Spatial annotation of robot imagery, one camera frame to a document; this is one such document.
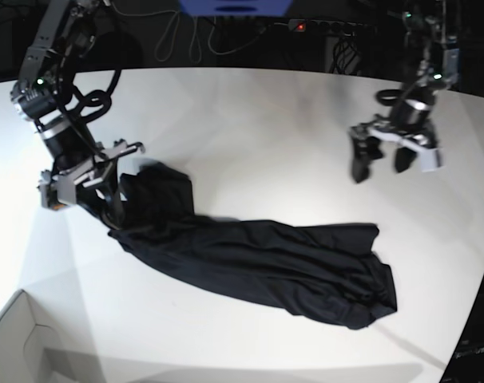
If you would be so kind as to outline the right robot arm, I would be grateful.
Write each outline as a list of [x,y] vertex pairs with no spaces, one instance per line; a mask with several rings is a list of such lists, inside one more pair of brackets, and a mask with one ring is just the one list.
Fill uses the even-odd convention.
[[53,159],[38,181],[41,204],[58,211],[79,206],[107,227],[118,230],[125,219],[117,166],[119,159],[144,151],[141,142],[120,139],[110,148],[95,141],[88,125],[112,106],[122,68],[114,70],[105,90],[82,93],[74,84],[81,60],[97,39],[95,16],[120,23],[108,1],[52,1],[27,49],[10,99],[32,123]]

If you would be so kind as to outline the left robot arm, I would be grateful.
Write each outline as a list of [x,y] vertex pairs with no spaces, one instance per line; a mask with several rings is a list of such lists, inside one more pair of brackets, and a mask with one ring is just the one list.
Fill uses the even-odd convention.
[[440,141],[430,115],[440,91],[459,79],[459,35],[462,5],[459,1],[409,1],[403,11],[406,47],[419,55],[414,76],[398,89],[383,89],[375,99],[389,109],[371,121],[350,127],[351,178],[360,184],[381,160],[384,142],[395,144],[394,169],[408,170],[418,161],[423,172],[443,165]]

